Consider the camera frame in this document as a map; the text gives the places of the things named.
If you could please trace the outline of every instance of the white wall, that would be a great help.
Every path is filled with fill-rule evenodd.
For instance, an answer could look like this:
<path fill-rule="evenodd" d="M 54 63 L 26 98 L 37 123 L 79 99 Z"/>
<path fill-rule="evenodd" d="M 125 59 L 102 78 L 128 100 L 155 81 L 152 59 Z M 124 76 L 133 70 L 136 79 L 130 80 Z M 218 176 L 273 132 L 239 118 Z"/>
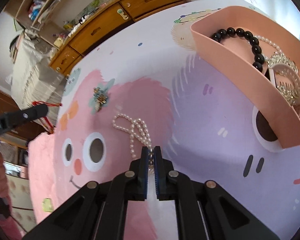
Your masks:
<path fill-rule="evenodd" d="M 9 45 L 19 33 L 20 31 L 15 30 L 13 18 L 2 12 L 0 14 L 0 90 L 7 94 L 10 94 L 11 86 L 5 78 L 13 71 Z"/>

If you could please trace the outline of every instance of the black bead bracelet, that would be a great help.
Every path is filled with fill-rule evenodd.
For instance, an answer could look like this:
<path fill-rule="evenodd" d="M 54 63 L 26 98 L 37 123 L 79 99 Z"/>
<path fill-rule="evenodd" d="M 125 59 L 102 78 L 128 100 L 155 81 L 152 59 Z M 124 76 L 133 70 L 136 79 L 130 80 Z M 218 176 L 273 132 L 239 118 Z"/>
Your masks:
<path fill-rule="evenodd" d="M 254 63 L 252 64 L 257 70 L 262 72 L 262 64 L 265 62 L 265 58 L 262 55 L 262 49 L 259 46 L 259 40 L 253 36 L 253 34 L 249 31 L 244 31 L 242 28 L 238 28 L 235 30 L 234 28 L 230 27 L 227 30 L 220 29 L 216 33 L 211 36 L 211 39 L 217 42 L 221 42 L 227 36 L 235 37 L 236 35 L 240 38 L 245 38 L 248 40 L 252 46 L 251 50 L 254 54 Z"/>

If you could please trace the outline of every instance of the pink tray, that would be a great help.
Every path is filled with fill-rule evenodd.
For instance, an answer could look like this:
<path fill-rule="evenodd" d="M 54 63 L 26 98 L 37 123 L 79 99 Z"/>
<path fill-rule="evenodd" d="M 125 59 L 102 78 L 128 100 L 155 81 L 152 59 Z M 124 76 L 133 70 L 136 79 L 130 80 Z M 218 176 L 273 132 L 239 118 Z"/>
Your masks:
<path fill-rule="evenodd" d="M 247 41 L 226 39 L 222 45 L 209 38 L 217 30 L 228 27 L 250 30 L 254 35 L 264 36 L 278 44 L 285 55 L 296 63 L 299 73 L 300 41 L 269 18 L 240 6 L 224 8 L 191 25 L 199 56 L 223 73 L 250 99 L 267 119 L 283 148 L 300 145 L 299 116 L 276 87 L 252 66 L 254 55 Z M 265 42 L 260 42 L 260 46 L 268 57 L 275 51 Z"/>

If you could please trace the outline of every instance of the white bedsheet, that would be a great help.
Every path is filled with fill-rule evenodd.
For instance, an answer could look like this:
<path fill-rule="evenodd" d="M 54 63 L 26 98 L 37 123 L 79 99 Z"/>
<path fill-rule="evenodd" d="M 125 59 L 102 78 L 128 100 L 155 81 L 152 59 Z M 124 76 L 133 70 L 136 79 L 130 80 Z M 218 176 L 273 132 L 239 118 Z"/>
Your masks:
<path fill-rule="evenodd" d="M 51 46 L 41 39 L 29 40 L 25 36 L 18 48 L 13 67 L 11 96 L 20 109 L 33 101 L 59 103 L 65 78 L 49 67 Z M 58 107 L 50 107 L 48 118 L 55 125 Z"/>

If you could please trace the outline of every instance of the screw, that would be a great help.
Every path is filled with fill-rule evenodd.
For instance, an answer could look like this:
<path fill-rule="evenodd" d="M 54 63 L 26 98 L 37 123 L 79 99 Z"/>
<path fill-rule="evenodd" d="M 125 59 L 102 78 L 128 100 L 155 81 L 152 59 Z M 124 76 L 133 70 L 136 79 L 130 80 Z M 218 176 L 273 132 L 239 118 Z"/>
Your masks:
<path fill-rule="evenodd" d="M 206 185 L 209 188 L 215 188 L 217 186 L 217 184 L 213 180 L 207 181 Z"/>
<path fill-rule="evenodd" d="M 133 171 L 126 171 L 125 176 L 128 178 L 132 178 L 134 176 L 134 172 Z"/>
<path fill-rule="evenodd" d="M 179 175 L 179 172 L 177 172 L 177 171 L 169 171 L 169 176 L 172 178 L 176 178 L 176 177 L 178 177 L 178 175 Z"/>
<path fill-rule="evenodd" d="M 94 189 L 94 188 L 97 187 L 97 183 L 96 183 L 95 181 L 89 181 L 89 182 L 87 183 L 87 187 L 88 187 L 89 189 Z"/>

